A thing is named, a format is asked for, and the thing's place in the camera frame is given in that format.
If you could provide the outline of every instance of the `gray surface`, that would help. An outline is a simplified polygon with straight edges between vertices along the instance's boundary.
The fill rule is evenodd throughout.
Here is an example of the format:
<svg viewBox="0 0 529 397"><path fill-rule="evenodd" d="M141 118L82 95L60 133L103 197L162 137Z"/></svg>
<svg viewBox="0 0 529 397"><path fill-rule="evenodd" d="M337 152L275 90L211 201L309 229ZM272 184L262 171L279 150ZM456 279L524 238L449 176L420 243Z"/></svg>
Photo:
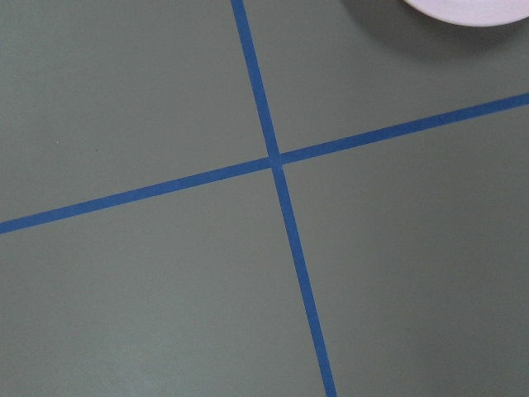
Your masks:
<svg viewBox="0 0 529 397"><path fill-rule="evenodd" d="M286 167L339 395L529 395L526 108Z"/></svg>
<svg viewBox="0 0 529 397"><path fill-rule="evenodd" d="M246 3L283 151L529 91L529 21L463 28L388 0Z"/></svg>
<svg viewBox="0 0 529 397"><path fill-rule="evenodd" d="M0 239L0 395L321 396L269 171Z"/></svg>
<svg viewBox="0 0 529 397"><path fill-rule="evenodd" d="M2 2L0 37L2 220L266 153L229 2Z"/></svg>

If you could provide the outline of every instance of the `blue tape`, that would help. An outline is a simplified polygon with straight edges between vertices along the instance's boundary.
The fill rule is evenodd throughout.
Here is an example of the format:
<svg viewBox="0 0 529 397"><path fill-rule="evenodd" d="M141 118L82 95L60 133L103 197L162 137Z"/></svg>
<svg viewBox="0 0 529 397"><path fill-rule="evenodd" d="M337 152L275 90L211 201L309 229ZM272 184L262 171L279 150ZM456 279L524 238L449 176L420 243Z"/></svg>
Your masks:
<svg viewBox="0 0 529 397"><path fill-rule="evenodd" d="M329 363L325 347L322 326L317 315L316 302L314 300L314 295L312 294L312 286L308 276L307 264L305 263L305 257L303 255L298 226L296 224L296 218L294 217L292 201L290 199L290 193L288 192L287 180L281 163L278 142L275 137L274 125L272 123L272 117L270 116L265 87L257 63L257 55L255 53L254 42L251 37L244 3L242 0L231 0L231 6L233 8L237 30L239 31L239 37L241 39L242 52L245 56L246 68L248 69L248 75L254 93L255 106L257 107L257 112L259 114L264 142L270 158L270 167L274 175L275 188L278 192L279 204L283 214L284 225L288 235L288 243L290 244L290 250L292 252L303 304L305 306L305 313L307 314L312 342L316 350L323 387L327 397L336 397L336 388L332 378L331 364Z"/></svg>
<svg viewBox="0 0 529 397"><path fill-rule="evenodd" d="M344 151L353 147L368 145L369 143L384 141L397 136L404 136L414 132L441 127L454 122L463 122L464 120L470 120L471 118L486 116L488 114L519 108L526 105L529 105L529 93L499 99L497 101L488 103L482 103L470 108L442 113L435 116L422 118L420 120L415 120L413 122L405 122L396 126L380 128L375 131L348 136L347 138L341 138L319 145L304 147L295 151L289 151L281 155L281 162L282 164L288 164L295 161L306 160L313 157L318 157L320 155L327 155L336 151Z"/></svg>
<svg viewBox="0 0 529 397"><path fill-rule="evenodd" d="M173 193L178 190L192 188L201 184L209 184L218 180L265 170L269 167L270 164L267 158L252 160L237 165L230 165L218 170L202 172L201 174L170 180L161 184L153 184L144 188L113 194L112 196L96 198L83 203L69 205L68 207L52 209L43 213L36 213L27 217L0 222L0 234L14 232L15 230L41 225L43 223L59 221L60 219L71 218L105 208L116 207L117 205L132 203L134 201L160 196L161 194Z"/></svg>

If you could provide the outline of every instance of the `white plate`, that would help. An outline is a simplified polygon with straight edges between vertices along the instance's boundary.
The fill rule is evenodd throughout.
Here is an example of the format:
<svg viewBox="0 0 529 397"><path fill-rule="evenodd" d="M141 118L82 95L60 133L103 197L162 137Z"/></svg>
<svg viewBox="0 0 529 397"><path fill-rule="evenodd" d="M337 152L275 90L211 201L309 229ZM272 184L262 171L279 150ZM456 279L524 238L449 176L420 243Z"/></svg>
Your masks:
<svg viewBox="0 0 529 397"><path fill-rule="evenodd" d="M529 0L404 0L430 17L464 26L505 25L529 17Z"/></svg>

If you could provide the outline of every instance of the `blue line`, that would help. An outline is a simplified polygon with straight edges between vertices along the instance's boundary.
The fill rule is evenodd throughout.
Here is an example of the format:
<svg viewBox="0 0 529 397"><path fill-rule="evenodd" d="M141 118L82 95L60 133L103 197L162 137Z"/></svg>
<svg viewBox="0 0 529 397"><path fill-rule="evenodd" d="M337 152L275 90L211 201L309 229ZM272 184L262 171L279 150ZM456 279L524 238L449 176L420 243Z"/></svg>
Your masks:
<svg viewBox="0 0 529 397"><path fill-rule="evenodd" d="M14 232L15 230L41 225L43 223L59 221L60 219L71 218L84 213L91 213L93 211L99 211L101 209L115 207L125 203L132 203L134 201L159 196L161 194L173 193L178 190L192 188L201 184L209 184L211 182L232 178L238 175L266 170L269 167L270 164L267 158L252 160L237 165L230 165L218 170L170 180L161 184L153 184L144 188L113 194L112 196L96 198L83 203L69 205L68 207L52 209L43 213L36 213L27 217L0 222L0 234Z"/></svg>
<svg viewBox="0 0 529 397"><path fill-rule="evenodd" d="M396 126L380 128L375 131L365 132L359 135L348 136L347 138L309 146L295 151L289 151L281 155L282 164L293 163L327 155L336 151L344 151L353 147L368 145L378 141L404 136L413 132L420 132L435 127L445 126L454 122L462 122L471 118L485 116L488 114L501 112L508 109L519 108L529 105L529 93L514 97L499 99L488 103L463 108L453 112L442 113L431 117L422 118L413 122L405 122Z"/></svg>
<svg viewBox="0 0 529 397"><path fill-rule="evenodd" d="M303 255L301 240L299 238L298 226L290 194L288 192L287 180L284 175L281 156L279 154L278 142L275 137L274 125L268 101L266 99L265 87L261 77L254 42L251 37L250 26L244 3L242 0L231 0L233 14L236 19L237 30L241 38L242 52L245 56L246 68L250 77L251 87L254 92L255 106L259 114L261 129L263 130L264 142L270 158L270 168L274 175L275 188L279 196L279 204L283 214L284 225L288 235L288 242L298 276L298 283L307 314L308 325L312 335L312 342L316 350L320 373L322 374L323 387L327 397L336 397L336 388L332 379L331 364L327 355L325 341L323 339L322 326L317 315L316 302L312 294L311 282L308 276L307 264Z"/></svg>

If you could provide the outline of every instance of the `round plate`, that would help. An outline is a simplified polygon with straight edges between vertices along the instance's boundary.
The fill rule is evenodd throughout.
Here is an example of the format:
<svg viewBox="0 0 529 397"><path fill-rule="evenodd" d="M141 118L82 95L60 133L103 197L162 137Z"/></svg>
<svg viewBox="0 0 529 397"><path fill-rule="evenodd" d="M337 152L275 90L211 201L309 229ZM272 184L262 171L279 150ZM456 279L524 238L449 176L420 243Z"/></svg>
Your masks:
<svg viewBox="0 0 529 397"><path fill-rule="evenodd" d="M505 25L529 17L529 0L404 0L430 17L463 26Z"/></svg>

